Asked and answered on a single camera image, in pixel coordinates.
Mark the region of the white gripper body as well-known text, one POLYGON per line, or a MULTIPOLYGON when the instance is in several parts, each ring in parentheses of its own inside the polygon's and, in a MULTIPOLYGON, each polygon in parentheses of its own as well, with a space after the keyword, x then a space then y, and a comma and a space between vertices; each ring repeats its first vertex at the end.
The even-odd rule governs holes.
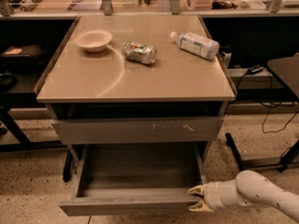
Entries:
POLYGON ((206 204, 214 211, 233 207, 245 207, 246 199, 237 191, 234 180, 225 182, 209 182, 204 187, 206 204))

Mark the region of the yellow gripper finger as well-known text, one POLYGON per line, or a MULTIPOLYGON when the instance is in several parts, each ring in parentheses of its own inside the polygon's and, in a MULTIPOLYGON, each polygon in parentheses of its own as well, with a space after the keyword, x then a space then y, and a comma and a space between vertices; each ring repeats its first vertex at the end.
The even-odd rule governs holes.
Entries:
POLYGON ((196 204, 190 205, 188 207, 188 210, 191 212, 196 212, 196 213, 202 213, 202 212, 213 212, 213 209, 211 209, 205 201, 199 201, 196 204))
POLYGON ((204 196, 205 195, 205 185, 198 185, 188 190, 188 193, 191 195, 199 195, 204 196))

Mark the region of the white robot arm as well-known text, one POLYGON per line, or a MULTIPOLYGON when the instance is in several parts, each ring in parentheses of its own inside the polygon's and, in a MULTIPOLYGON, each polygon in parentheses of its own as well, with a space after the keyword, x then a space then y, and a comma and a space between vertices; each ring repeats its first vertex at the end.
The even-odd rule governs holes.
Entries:
POLYGON ((240 172, 235 179, 209 182, 188 190, 200 201, 188 207, 192 212, 220 212, 233 207, 272 206, 299 222, 299 196, 281 189, 254 171, 240 172))

